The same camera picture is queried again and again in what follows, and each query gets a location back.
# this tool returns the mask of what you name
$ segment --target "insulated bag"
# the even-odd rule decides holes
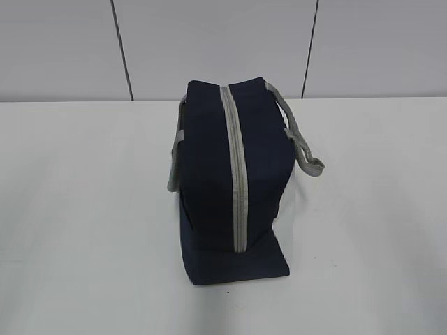
[[[288,276],[272,229],[281,197],[295,160],[313,177],[325,166],[312,156],[275,87],[261,77],[224,87],[190,81],[171,154],[168,190],[179,192],[182,257],[191,282]]]

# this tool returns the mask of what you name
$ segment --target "bag bottom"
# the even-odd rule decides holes
[[[184,268],[194,285],[288,276],[290,269],[272,229],[244,253],[199,247],[180,200],[180,239]]]

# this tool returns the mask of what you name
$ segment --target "gray trim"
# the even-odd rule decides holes
[[[247,249],[248,179],[239,114],[229,86],[221,87],[233,180],[233,239],[236,253]]]
[[[183,98],[180,101],[179,104],[179,116],[177,119],[177,131],[175,133],[175,140],[174,145],[171,150],[171,164],[170,164],[170,173],[169,173],[169,180],[168,180],[168,191],[170,192],[178,192],[180,191],[180,176],[179,176],[179,161],[178,161],[178,151],[177,147],[179,143],[184,138],[184,131],[183,129],[180,129],[182,124],[182,117],[184,113],[184,105],[186,103],[186,94],[183,96]]]
[[[305,139],[298,130],[298,125],[296,124],[295,117],[293,116],[291,108],[287,105],[282,95],[278,92],[276,87],[274,87],[269,82],[265,83],[265,88],[271,91],[276,98],[278,105],[282,108],[286,114],[288,121],[288,129],[284,129],[287,137],[293,141],[295,146],[296,160],[300,168],[306,172],[309,176],[317,177],[324,169],[324,164],[318,158],[312,156],[309,146],[307,145]]]

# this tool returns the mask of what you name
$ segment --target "navy blue bag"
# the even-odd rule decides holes
[[[272,222],[295,160],[313,177],[324,168],[290,107],[258,77],[226,87],[192,80],[179,109],[168,190],[179,191],[192,283],[288,276]]]

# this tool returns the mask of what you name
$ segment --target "bag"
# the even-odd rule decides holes
[[[288,276],[272,229],[280,199],[295,159],[313,177],[325,166],[273,85],[261,77],[226,87],[190,81],[171,153],[168,190],[179,191],[182,257],[192,283]]]

